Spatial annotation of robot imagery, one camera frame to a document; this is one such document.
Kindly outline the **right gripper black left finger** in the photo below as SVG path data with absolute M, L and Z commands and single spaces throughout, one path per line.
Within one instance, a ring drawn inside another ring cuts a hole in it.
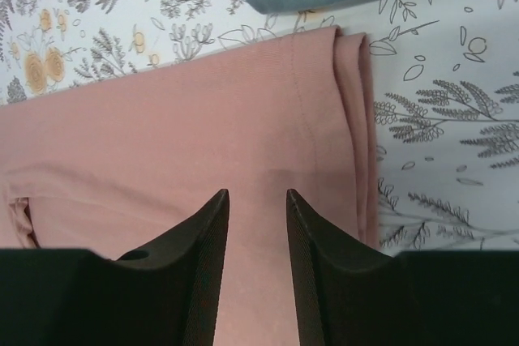
M 212 344 L 228 225 L 220 190 L 115 260 L 84 249 L 3 250 L 2 344 Z

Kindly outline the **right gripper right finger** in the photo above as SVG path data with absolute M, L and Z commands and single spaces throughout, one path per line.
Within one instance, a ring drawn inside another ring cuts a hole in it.
M 286 223 L 302 345 L 515 345 L 515 250 L 391 257 L 320 216 L 295 190 Z

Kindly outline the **pink printed t shirt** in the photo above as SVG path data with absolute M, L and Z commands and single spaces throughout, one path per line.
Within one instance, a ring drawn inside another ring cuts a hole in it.
M 296 190 L 377 246 L 368 40 L 336 27 L 1 109 L 1 245 L 109 258 L 230 194 L 215 342 L 296 345 L 285 222 Z

